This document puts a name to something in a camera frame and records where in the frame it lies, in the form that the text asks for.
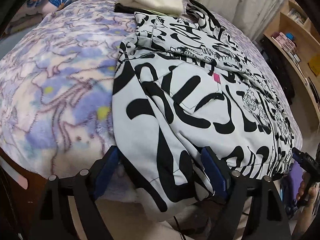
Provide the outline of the right hand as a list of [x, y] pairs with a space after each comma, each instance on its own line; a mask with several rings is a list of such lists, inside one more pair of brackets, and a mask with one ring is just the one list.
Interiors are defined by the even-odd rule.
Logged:
[[[306, 186], [310, 180], [310, 174], [308, 172], [304, 172], [302, 175], [302, 179], [303, 181], [301, 182], [298, 193], [296, 195], [297, 200], [300, 200], [300, 198], [303, 196], [306, 190]], [[313, 207], [317, 198], [318, 191], [319, 186], [317, 185], [317, 183], [313, 184], [308, 190], [308, 202], [298, 216], [296, 226], [291, 236], [292, 239], [300, 239], [311, 225]]]

